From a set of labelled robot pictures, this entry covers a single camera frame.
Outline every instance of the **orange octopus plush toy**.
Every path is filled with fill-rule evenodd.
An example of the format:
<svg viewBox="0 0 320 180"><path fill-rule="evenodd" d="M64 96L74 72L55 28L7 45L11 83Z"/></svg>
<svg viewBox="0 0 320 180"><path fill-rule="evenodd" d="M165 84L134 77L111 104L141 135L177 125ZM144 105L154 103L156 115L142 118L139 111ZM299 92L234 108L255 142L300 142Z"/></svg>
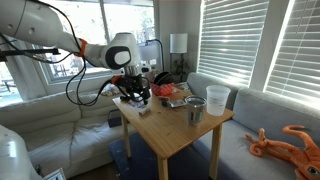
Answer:
<svg viewBox="0 0 320 180"><path fill-rule="evenodd" d="M299 149L291 144L267 139L264 129L259 129L259 140L255 141L246 133L246 138L252 143L251 154L262 156L266 152L276 158L291 162L297 166L295 173L299 180L320 179L320 149L305 132L294 130L303 129L304 126L291 125L283 128L283 132L300 137L305 149Z"/></svg>

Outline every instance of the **sofa cushion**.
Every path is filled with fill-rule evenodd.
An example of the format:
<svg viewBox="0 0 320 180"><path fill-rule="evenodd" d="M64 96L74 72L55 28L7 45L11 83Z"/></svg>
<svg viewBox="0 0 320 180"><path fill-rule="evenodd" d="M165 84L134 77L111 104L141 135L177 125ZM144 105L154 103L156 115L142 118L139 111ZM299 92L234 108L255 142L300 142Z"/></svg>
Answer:
<svg viewBox="0 0 320 180"><path fill-rule="evenodd" d="M64 123L21 134L32 164L42 165L44 174L70 166L70 146L74 123Z"/></svg>
<svg viewBox="0 0 320 180"><path fill-rule="evenodd" d="M303 125L316 144L320 145L320 112L280 96L262 93L251 89L238 92L233 119L252 131L265 129L266 137L304 147L297 136L285 134L282 128L287 125Z"/></svg>
<svg viewBox="0 0 320 180"><path fill-rule="evenodd" d="M226 103L226 108L228 109L233 109L233 104L238 92L239 87L227 84L219 79L215 79L214 77L201 74L201 73L190 73L188 75L187 83L189 85L189 88L191 92L194 95L207 98L207 90L206 88L210 85L221 85L221 86L226 86L228 87L231 92L229 94L227 103Z"/></svg>
<svg viewBox="0 0 320 180"><path fill-rule="evenodd" d="M76 100L75 93L69 92ZM18 133L33 132L53 125L80 119L78 105L71 103L65 93L58 93L0 108L0 124Z"/></svg>
<svg viewBox="0 0 320 180"><path fill-rule="evenodd" d="M97 96L96 93L83 94L80 96L84 103L91 102ZM99 96L98 101L93 106L80 106L82 118L108 115L110 110L117 109L112 99L118 96Z"/></svg>
<svg viewBox="0 0 320 180"><path fill-rule="evenodd" d="M128 125L129 132L134 129ZM109 152L108 144L123 137L122 126L110 128L106 116L84 118L76 123L71 145L71 163L78 163Z"/></svg>
<svg viewBox="0 0 320 180"><path fill-rule="evenodd" d="M219 155L218 179L296 179L295 166L265 154L256 157L250 153L250 142L245 133L257 139L257 134L240 123L230 120L222 125L221 148ZM211 133L194 142L194 148L206 159L210 159Z"/></svg>

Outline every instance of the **wooden table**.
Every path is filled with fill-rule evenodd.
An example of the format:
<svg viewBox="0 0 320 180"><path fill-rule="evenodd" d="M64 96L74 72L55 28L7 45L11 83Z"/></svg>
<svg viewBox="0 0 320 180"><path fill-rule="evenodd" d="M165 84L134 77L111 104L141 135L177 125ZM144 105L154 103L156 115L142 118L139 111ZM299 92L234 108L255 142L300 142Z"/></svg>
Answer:
<svg viewBox="0 0 320 180"><path fill-rule="evenodd" d="M177 91L169 96L171 100L183 99L191 95L181 90ZM157 154L160 180L168 179L168 158L213 130L209 176L217 179L222 123L234 115L232 111L225 109L222 116L211 116L204 110L201 124L194 127L188 125L186 107L163 107L155 95L149 99L150 111L142 116L136 108L122 102L120 98L113 99L113 102L121 111L127 156L131 157L127 128L129 121Z"/></svg>

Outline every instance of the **window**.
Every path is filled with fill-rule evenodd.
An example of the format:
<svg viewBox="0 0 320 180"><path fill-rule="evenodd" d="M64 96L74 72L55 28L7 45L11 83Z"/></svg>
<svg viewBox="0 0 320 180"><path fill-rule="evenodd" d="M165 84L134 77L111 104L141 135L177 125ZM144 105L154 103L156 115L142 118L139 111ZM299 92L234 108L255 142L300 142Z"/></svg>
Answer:
<svg viewBox="0 0 320 180"><path fill-rule="evenodd" d="M137 43L155 39L153 7L106 4L105 13L110 39L119 32L132 33Z"/></svg>
<svg viewBox="0 0 320 180"><path fill-rule="evenodd" d="M105 4L104 8L101 8L99 1L46 0L44 2L64 12L70 19L76 36L85 39L91 44L107 44L105 37L109 36L109 39L112 40L118 32L131 32L135 35L137 43L155 38L153 7L150 6L150 3L148 3L148 6ZM105 31L103 14L106 14L107 32ZM66 19L59 13L58 15L63 23L64 30L71 33ZM48 59L57 62L68 54L68 52L64 50L59 51L61 55L47 54L46 56ZM49 79L55 81L59 79L64 80L66 77L70 79L68 76L74 76L83 68L83 61L81 58L70 55L61 63L41 65L45 67L44 69L48 70ZM93 67L88 62L86 62L86 67L86 73L89 75L99 75L101 72L103 72L104 75L111 73L108 69Z"/></svg>
<svg viewBox="0 0 320 180"><path fill-rule="evenodd" d="M320 2L296 0L265 91L320 108Z"/></svg>
<svg viewBox="0 0 320 180"><path fill-rule="evenodd" d="M0 62L0 107L20 101L19 91L5 62Z"/></svg>
<svg viewBox="0 0 320 180"><path fill-rule="evenodd" d="M205 0L197 71L249 86L268 0Z"/></svg>

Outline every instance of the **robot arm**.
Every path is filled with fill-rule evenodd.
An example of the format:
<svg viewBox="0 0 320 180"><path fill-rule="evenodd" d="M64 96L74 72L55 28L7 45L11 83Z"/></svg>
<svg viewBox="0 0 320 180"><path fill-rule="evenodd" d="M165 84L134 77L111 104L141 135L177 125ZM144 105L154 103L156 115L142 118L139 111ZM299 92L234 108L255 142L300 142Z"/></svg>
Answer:
<svg viewBox="0 0 320 180"><path fill-rule="evenodd" d="M117 34L108 45L86 44L64 32L58 15L42 3L34 0L0 0L0 3L0 33L32 44L81 53L96 67L120 69L139 62L136 40L130 33Z"/></svg>

